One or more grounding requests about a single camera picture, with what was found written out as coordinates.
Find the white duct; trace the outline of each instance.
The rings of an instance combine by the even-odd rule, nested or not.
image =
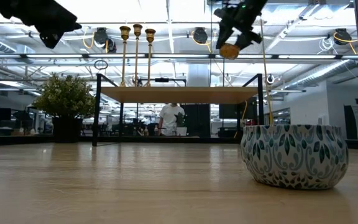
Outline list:
[[[12,44],[0,37],[0,52],[6,54],[34,54],[35,50],[22,44]],[[19,62],[32,63],[30,59],[20,59]]]
[[[190,64],[187,72],[187,86],[209,87],[211,76],[208,64]]]

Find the wooden shelf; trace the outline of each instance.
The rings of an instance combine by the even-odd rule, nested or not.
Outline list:
[[[237,104],[257,94],[255,87],[102,87],[120,103]]]

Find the potted plant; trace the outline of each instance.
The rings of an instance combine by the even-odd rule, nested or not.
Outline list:
[[[78,142],[82,119],[94,112],[91,86],[79,77],[59,78],[52,74],[43,89],[34,106],[53,117],[55,142]]]
[[[178,115],[175,116],[177,119],[177,136],[187,136],[186,116],[182,113],[178,113]]]

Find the patterned bowl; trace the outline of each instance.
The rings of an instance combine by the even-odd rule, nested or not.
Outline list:
[[[338,127],[248,126],[241,156],[254,179],[289,189],[329,189],[345,175],[349,152]]]

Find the white shirt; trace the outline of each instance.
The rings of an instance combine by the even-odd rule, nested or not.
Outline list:
[[[161,133],[165,136],[173,136],[173,132],[177,128],[177,118],[175,115],[179,113],[185,115],[185,110],[180,106],[165,105],[161,112],[160,117],[163,119]]]

